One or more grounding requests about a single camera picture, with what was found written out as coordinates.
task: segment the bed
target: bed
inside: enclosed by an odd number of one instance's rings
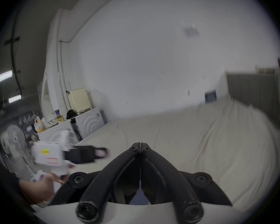
[[[101,170],[133,143],[145,142],[180,171],[209,173],[233,208],[252,212],[280,175],[273,81],[263,75],[227,74],[230,95],[216,102],[108,123],[78,145],[107,147],[109,157],[72,172]]]

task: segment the fluorescent light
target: fluorescent light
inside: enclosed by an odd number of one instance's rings
[[[22,98],[21,95],[17,95],[17,96],[14,96],[14,97],[9,98],[9,99],[8,99],[8,102],[9,102],[9,103],[12,103],[12,102],[17,101],[17,100],[19,100],[19,99],[21,99],[21,98]]]
[[[12,70],[0,74],[0,82],[6,80],[9,77],[12,77]]]

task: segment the white bed sheet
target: white bed sheet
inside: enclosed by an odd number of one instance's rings
[[[147,143],[180,171],[210,174],[240,212],[253,211],[280,174],[280,131],[262,111],[229,97],[108,123],[77,145],[107,147],[109,157],[71,172],[102,170],[135,142]]]

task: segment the human hand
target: human hand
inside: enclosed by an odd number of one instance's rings
[[[64,183],[56,174],[47,173],[42,181],[28,182],[20,180],[19,186],[28,200],[32,203],[40,203],[54,196],[53,182]]]

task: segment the gray headboard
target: gray headboard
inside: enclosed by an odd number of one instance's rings
[[[247,105],[252,104],[280,125],[280,106],[275,75],[227,73],[229,94]]]

